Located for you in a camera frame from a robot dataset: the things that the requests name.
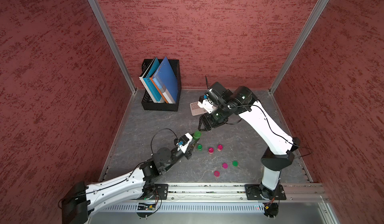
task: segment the red textured wall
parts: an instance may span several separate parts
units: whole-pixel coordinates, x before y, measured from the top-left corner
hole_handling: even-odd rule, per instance
[[[384,222],[383,10],[330,0],[275,93],[341,223]]]
[[[268,89],[317,0],[98,0],[135,84],[144,58],[180,59],[183,87]]]
[[[130,96],[87,0],[0,0],[0,223],[61,223]]]

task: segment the aluminum frame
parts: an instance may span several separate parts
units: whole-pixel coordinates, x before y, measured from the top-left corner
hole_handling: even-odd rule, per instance
[[[113,55],[116,58],[116,61],[118,62],[121,72],[124,75],[125,80],[127,81],[127,84],[129,88],[131,89],[132,93],[136,93],[136,86],[133,82],[133,79],[131,75],[128,72],[128,68],[125,64],[125,61],[120,53],[119,47],[116,44],[116,41],[113,37],[113,34],[108,26],[107,20],[105,20],[105,17],[103,15],[103,11],[101,10],[99,3],[97,0],[88,0],[89,5],[91,6],[94,15],[96,16],[97,21],[99,22],[99,25],[101,27],[101,30],[103,31],[105,38],[108,41],[109,46],[111,47],[111,50],[113,52]]]
[[[272,103],[273,103],[274,107],[276,108],[277,114],[279,115],[280,122],[281,122],[281,124],[283,125],[283,126],[282,126],[282,129],[283,129],[286,133],[288,133],[288,135],[292,136],[292,133],[291,133],[291,131],[289,130],[287,123],[285,122],[285,119],[284,119],[284,117],[283,117],[283,114],[281,113],[281,110],[280,110],[280,108],[279,108],[279,105],[278,105],[277,102],[276,102],[276,99],[275,99],[274,95],[271,94],[271,93],[269,93],[269,95],[270,95],[270,97],[271,97],[271,100],[272,100]],[[295,154],[298,154],[298,157],[299,157],[298,159],[299,159],[299,162],[300,162],[300,166],[303,168],[303,171],[304,171],[305,175],[308,177],[308,181],[311,182],[311,183],[313,183],[313,179],[312,179],[312,177],[311,177],[311,175],[310,175],[310,172],[308,171],[307,166],[305,165],[304,160],[300,157],[301,154],[300,154],[300,151],[299,151],[298,149],[295,151]]]
[[[321,13],[323,12],[325,6],[327,5],[329,0],[317,0],[310,16],[308,17],[303,29],[301,30],[301,33],[299,34],[299,37],[297,37],[297,40],[295,44],[293,45],[291,52],[288,54],[285,62],[283,63],[279,73],[277,74],[275,80],[273,81],[271,88],[269,89],[271,94],[275,93],[277,87],[279,86],[280,82],[282,81],[285,73],[288,71],[289,67],[291,66],[293,60],[295,59],[297,53],[299,52],[301,46],[303,45],[304,41],[307,39],[308,35],[310,34],[312,28],[314,27],[316,21],[319,19]]]
[[[105,161],[104,166],[103,166],[103,170],[101,171],[101,174],[100,174],[100,177],[99,177],[99,182],[104,181],[105,175],[107,175],[107,173],[108,173],[108,166],[111,163],[113,154],[115,153],[117,144],[119,143],[119,140],[121,138],[122,131],[123,131],[124,127],[125,127],[125,124],[128,121],[129,113],[131,112],[131,108],[132,108],[132,105],[133,105],[133,101],[135,100],[135,97],[136,97],[136,93],[132,93],[131,98],[129,99],[127,108],[125,110],[124,116],[121,119],[121,122],[120,122],[120,125],[119,125],[119,128],[118,128],[118,131],[116,133],[115,139],[113,140],[111,149],[109,150],[107,160]]]

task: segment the wire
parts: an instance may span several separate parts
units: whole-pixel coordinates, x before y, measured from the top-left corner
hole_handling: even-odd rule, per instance
[[[160,208],[161,208],[161,204],[163,203],[163,199],[161,198],[161,196],[159,195],[159,193],[157,192],[156,190],[156,193],[157,193],[157,196],[160,198],[160,207],[157,208],[151,215],[155,214],[155,212],[157,212]]]
[[[173,132],[173,134],[175,134],[175,136],[176,136],[177,141],[179,141],[179,138],[177,137],[176,133],[175,133],[174,131],[172,131],[171,129],[169,129],[169,128],[163,128],[163,129],[160,129],[159,131],[157,131],[157,132],[155,133],[155,135],[153,135],[152,140],[151,140],[151,151],[152,151],[152,154],[154,154],[154,153],[153,153],[153,149],[152,149],[152,141],[153,141],[153,139],[155,138],[155,136],[156,136],[159,132],[161,132],[161,131],[163,131],[163,130],[170,130],[171,132]]]
[[[229,125],[235,125],[235,124],[238,124],[239,122],[241,122],[243,119],[240,118],[240,120],[236,121],[236,122],[231,122],[231,123],[228,123],[228,122],[224,122],[225,124],[229,124]]]
[[[298,159],[299,157],[305,157],[305,156],[311,155],[311,154],[313,153],[313,149],[310,148],[310,147],[300,147],[300,148],[309,149],[311,152],[308,153],[308,154],[305,154],[305,155],[301,155],[301,156],[295,157],[294,159]]]
[[[59,200],[59,202],[57,203],[57,206],[61,209],[61,207],[60,207],[60,202],[63,200],[64,198],[61,198],[60,200]]]
[[[113,185],[111,185],[111,186],[108,186],[108,187],[105,187],[105,188],[101,188],[101,189],[98,189],[98,190],[95,190],[95,191],[91,191],[91,192],[89,192],[89,193],[82,193],[82,194],[79,194],[79,195],[75,195],[75,196],[73,196],[72,198],[75,198],[75,197],[78,197],[78,196],[82,196],[82,195],[91,194],[91,193],[95,193],[95,192],[97,192],[97,191],[101,191],[101,190],[104,190],[104,189],[107,189],[107,188],[116,186],[117,184],[120,184],[120,183],[122,183],[122,182],[128,180],[128,179],[132,176],[132,174],[133,174],[133,172],[136,170],[136,168],[137,168],[140,164],[143,164],[143,163],[144,163],[144,162],[141,162],[141,163],[137,164],[136,167],[132,170],[131,174],[130,174],[126,179],[124,179],[124,180],[122,180],[122,181],[120,181],[120,182],[118,182],[118,183],[115,183],[115,184],[113,184]]]
[[[237,107],[245,107],[245,106],[255,106],[255,107],[258,107],[258,108],[260,109],[260,111],[263,113],[263,115],[264,115],[264,117],[265,117],[265,120],[266,120],[266,122],[268,123],[269,129],[271,130],[271,132],[272,132],[274,135],[281,137],[282,139],[284,139],[284,140],[285,140],[287,143],[289,143],[290,145],[296,146],[296,147],[298,147],[298,148],[305,148],[305,149],[309,149],[309,150],[311,150],[310,153],[305,154],[305,155],[301,155],[301,156],[299,156],[299,157],[305,157],[305,156],[308,156],[308,155],[310,155],[310,154],[313,153],[313,149],[311,149],[311,148],[309,148],[309,147],[302,147],[302,146],[299,146],[299,145],[295,145],[295,144],[293,144],[293,143],[290,143],[290,142],[289,142],[288,140],[286,140],[283,136],[280,136],[280,135],[278,135],[277,133],[275,133],[275,132],[272,130],[272,128],[271,128],[271,126],[270,126],[270,124],[269,124],[268,118],[266,117],[265,112],[262,110],[261,107],[259,107],[259,106],[257,106],[257,105],[253,105],[253,104],[252,104],[252,105],[241,105],[241,106],[237,106]]]
[[[205,83],[207,84],[207,89],[209,89],[208,78],[207,78],[207,76],[205,76]]]
[[[268,205],[271,205],[273,203],[273,201],[275,200],[275,198],[272,198],[272,200],[270,202],[268,202],[267,204],[264,204],[264,206],[268,206]]]
[[[129,179],[129,178],[132,176],[133,172],[136,170],[136,168],[137,168],[140,164],[143,164],[143,163],[144,163],[144,162],[141,162],[141,163],[137,164],[136,167],[132,170],[131,174],[128,176],[127,179]]]

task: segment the book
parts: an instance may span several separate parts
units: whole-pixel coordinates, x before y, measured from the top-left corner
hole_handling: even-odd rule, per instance
[[[158,92],[160,93],[160,95],[161,95],[161,97],[164,99],[164,101],[165,101],[166,103],[169,103],[169,102],[167,101],[167,99],[164,97],[164,95],[163,95],[163,93],[161,92],[161,90],[159,89],[159,87],[156,85],[156,83],[155,83],[155,81],[153,80],[153,78],[150,77],[149,79],[151,80],[151,82],[153,83],[153,85],[156,87],[156,89],[158,90]]]
[[[149,96],[151,97],[152,101],[155,103],[164,102],[164,99],[160,95],[160,92],[156,89],[154,84],[149,79],[153,75],[153,73],[157,70],[159,65],[160,65],[160,63],[159,63],[157,57],[155,57],[151,61],[151,63],[148,65],[146,70],[144,70],[139,77],[140,81],[143,83],[145,89],[147,90]]]
[[[153,74],[152,80],[168,103],[177,102],[177,94],[179,92],[177,87],[177,78],[167,57],[163,59],[159,68]]]

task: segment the black basket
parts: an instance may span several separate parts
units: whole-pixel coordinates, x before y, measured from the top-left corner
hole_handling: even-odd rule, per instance
[[[144,71],[147,66],[151,63],[152,59],[144,59],[143,64],[141,65],[141,69]],[[144,110],[153,110],[153,111],[171,111],[171,112],[177,112],[179,109],[179,102],[180,102],[180,93],[181,93],[181,80],[180,80],[180,66],[179,66],[179,60],[178,59],[168,59],[170,66],[172,67],[173,72],[176,75],[177,78],[177,101],[176,103],[155,103],[152,101],[151,96],[148,94],[147,90],[144,93],[143,100],[141,101],[141,104],[144,108]]]

